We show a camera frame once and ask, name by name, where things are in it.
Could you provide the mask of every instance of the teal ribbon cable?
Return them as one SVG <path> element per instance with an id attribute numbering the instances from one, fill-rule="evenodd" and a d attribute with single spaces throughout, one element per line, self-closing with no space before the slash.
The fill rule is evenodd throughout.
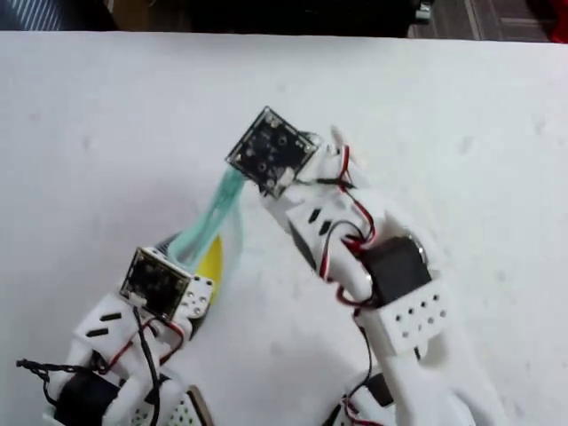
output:
<path id="1" fill-rule="evenodd" d="M 238 240 L 238 255 L 242 251 L 242 221 L 239 209 L 239 198 L 245 177 L 238 170 L 229 167 L 221 183 L 217 187 L 215 196 L 209 208 L 200 216 L 197 223 L 182 231 L 168 246 L 168 259 L 190 273 L 195 273 L 209 247 L 219 235 L 223 222 L 229 215 L 236 215 L 236 237 Z M 225 267 L 224 280 L 231 274 L 238 263 L 238 258 L 232 265 Z"/>

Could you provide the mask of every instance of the yellow object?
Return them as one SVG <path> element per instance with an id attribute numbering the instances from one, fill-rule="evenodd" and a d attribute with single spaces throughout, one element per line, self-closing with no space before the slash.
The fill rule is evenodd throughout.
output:
<path id="1" fill-rule="evenodd" d="M 211 297 L 211 302 L 215 302 L 223 278 L 223 242 L 220 236 L 217 236 L 211 243 L 207 254 L 197 267 L 197 273 L 203 277 L 211 278 L 215 282 L 213 296 Z"/>

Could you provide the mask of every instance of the circuit board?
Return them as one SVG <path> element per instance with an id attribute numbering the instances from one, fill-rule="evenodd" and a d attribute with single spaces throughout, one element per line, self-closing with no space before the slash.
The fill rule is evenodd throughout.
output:
<path id="1" fill-rule="evenodd" d="M 146 299 L 145 310 L 171 320 L 190 281 L 189 274 L 183 274 L 147 249 L 138 248 L 120 294 L 129 298 L 134 293 Z"/>
<path id="2" fill-rule="evenodd" d="M 279 198 L 317 147 L 268 106 L 226 160 L 262 193 Z"/>

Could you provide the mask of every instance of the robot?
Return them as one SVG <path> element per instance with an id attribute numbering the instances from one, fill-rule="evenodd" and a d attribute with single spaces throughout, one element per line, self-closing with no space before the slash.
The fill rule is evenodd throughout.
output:
<path id="1" fill-rule="evenodd" d="M 353 309 L 367 342 L 369 369 L 324 425 L 508 424 L 460 322 L 451 266 L 425 229 L 371 187 L 338 131 L 332 139 L 266 107 L 226 159 Z M 168 367 L 207 313 L 213 282 L 169 258 L 170 242 L 137 250 L 121 286 L 75 330 L 65 365 L 19 361 L 44 381 L 48 422 L 213 424 L 199 392 Z"/>

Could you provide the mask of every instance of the white table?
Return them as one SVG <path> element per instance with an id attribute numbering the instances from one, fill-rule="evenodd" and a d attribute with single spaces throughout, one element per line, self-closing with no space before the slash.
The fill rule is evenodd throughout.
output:
<path id="1" fill-rule="evenodd" d="M 188 225 L 268 104 L 343 129 L 421 217 L 515 425 L 568 423 L 568 48 L 236 35 L 0 34 L 0 423 L 137 245 Z M 363 340 L 264 212 L 183 363 L 219 425 L 313 425 Z"/>

